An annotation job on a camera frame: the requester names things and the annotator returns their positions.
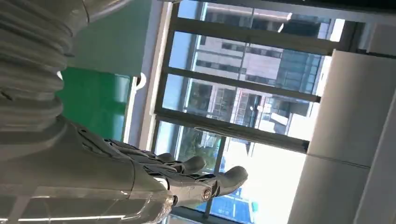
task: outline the window frame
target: window frame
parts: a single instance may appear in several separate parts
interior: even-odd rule
[[[242,80],[217,77],[204,73],[169,67],[168,65],[170,62],[173,37],[175,33],[179,31],[179,32],[187,32],[190,34],[197,34],[208,37],[217,37],[217,38],[246,42],[246,43],[247,42],[255,43],[259,45],[272,46],[282,49],[292,49],[296,51],[313,53],[316,55],[331,56],[333,49],[345,49],[346,46],[348,48],[350,47],[349,44],[346,44],[346,42],[350,41],[351,37],[344,36],[345,30],[343,30],[343,34],[340,42],[331,42],[328,40],[320,40],[311,37],[279,34],[279,33],[274,33],[272,31],[264,31],[264,30],[246,30],[243,27],[235,27],[226,24],[217,24],[207,21],[195,21],[184,18],[178,18],[178,10],[179,10],[179,4],[173,5],[171,18],[170,18],[168,39],[164,51],[163,68],[159,81],[158,94],[157,94],[156,105],[154,110],[154,114],[156,115],[156,125],[153,133],[153,138],[154,138],[153,144],[151,145],[152,151],[154,152],[154,149],[156,147],[155,144],[159,129],[159,123],[160,121],[165,121],[181,126],[200,127],[204,131],[208,131],[214,134],[221,134],[223,136],[221,138],[218,157],[216,160],[216,165],[214,170],[215,173],[219,172],[221,158],[223,155],[224,145],[227,137],[246,139],[251,142],[258,142],[262,144],[282,147],[292,151],[306,153],[309,142],[305,140],[298,140],[280,134],[266,133],[254,128],[248,128],[235,124],[230,124],[227,122],[211,120],[205,117],[199,117],[192,114],[186,114],[183,112],[172,111],[163,108],[162,107],[163,98],[165,94],[165,86],[166,86],[166,80],[168,74],[179,75],[186,78],[200,79],[200,80],[210,81],[219,84],[237,86],[244,89],[274,93],[277,95],[304,99],[310,102],[320,102],[321,99],[321,97],[312,94],[289,91],[272,86],[265,86],[262,84],[255,84],[252,82],[246,82]],[[348,22],[348,26],[346,27],[349,28],[353,26],[351,25],[350,22]],[[224,28],[227,28],[229,32],[223,32]],[[232,48],[233,44],[230,43],[229,45],[231,46],[231,48],[228,50],[233,50]],[[236,223],[234,221],[230,221],[210,215],[211,205],[212,205],[212,200],[210,200],[207,203],[207,207],[204,213],[191,210],[188,208],[177,208],[174,209],[172,213],[201,223],[233,223],[233,224]]]

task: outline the glass facade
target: glass facade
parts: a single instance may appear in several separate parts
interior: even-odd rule
[[[327,42],[340,41],[344,25],[339,19],[193,0],[180,3],[178,17]],[[196,33],[174,32],[170,61],[164,67],[196,73],[195,78],[167,74],[161,108],[300,140],[311,139],[319,103],[197,76],[207,74],[321,96],[330,56]],[[234,166],[244,167],[249,174],[247,182],[230,195],[213,199],[210,206],[205,203],[191,208],[204,212],[210,207],[207,212],[212,216],[244,224],[287,223],[305,154],[187,126],[160,121],[156,153],[169,152],[181,161],[202,156],[207,161],[203,174],[226,172]]]

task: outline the tree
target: tree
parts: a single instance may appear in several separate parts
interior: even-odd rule
[[[179,160],[185,161],[194,156],[201,156],[206,161],[206,168],[214,170],[216,164],[216,154],[219,149],[220,136],[215,136],[212,147],[201,145],[203,132],[194,128],[185,128],[183,131]]]

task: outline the building window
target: building window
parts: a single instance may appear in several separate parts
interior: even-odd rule
[[[217,70],[221,70],[221,71],[233,72],[233,73],[240,72],[243,75],[245,75],[247,72],[247,69],[245,69],[245,68],[240,68],[240,67],[232,66],[229,64],[207,62],[207,61],[202,61],[202,60],[197,60],[196,65],[201,66],[201,67],[211,68],[211,69],[217,69]]]
[[[235,90],[219,88],[213,108],[213,119],[229,121],[232,115],[232,107],[235,100]]]
[[[315,74],[310,74],[308,77],[308,82],[310,83],[314,83],[316,79],[316,75]]]
[[[239,27],[250,27],[251,18],[250,16],[207,11],[205,21],[218,22]]]
[[[246,75],[245,79],[246,79],[246,81],[261,83],[261,84],[265,84],[265,85],[275,85],[275,83],[276,83],[276,79],[265,78],[265,77],[254,76],[254,75]]]
[[[201,36],[201,41],[199,43],[200,45],[205,45],[206,44],[206,36]]]
[[[238,44],[232,44],[232,43],[222,43],[221,48],[227,49],[227,50],[235,50],[238,52],[245,51],[244,45],[238,45]],[[254,48],[254,47],[246,47],[246,53],[250,53],[250,54],[254,54],[254,55],[268,56],[268,57],[275,57],[275,58],[282,57],[282,52],[275,51],[275,50]]]

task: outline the green wall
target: green wall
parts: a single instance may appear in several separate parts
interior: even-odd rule
[[[62,76],[64,89],[57,95],[63,115],[103,138],[121,140],[131,78],[77,68]]]
[[[134,0],[78,33],[58,93],[65,117],[104,138],[121,140],[130,77],[142,69],[151,4]]]

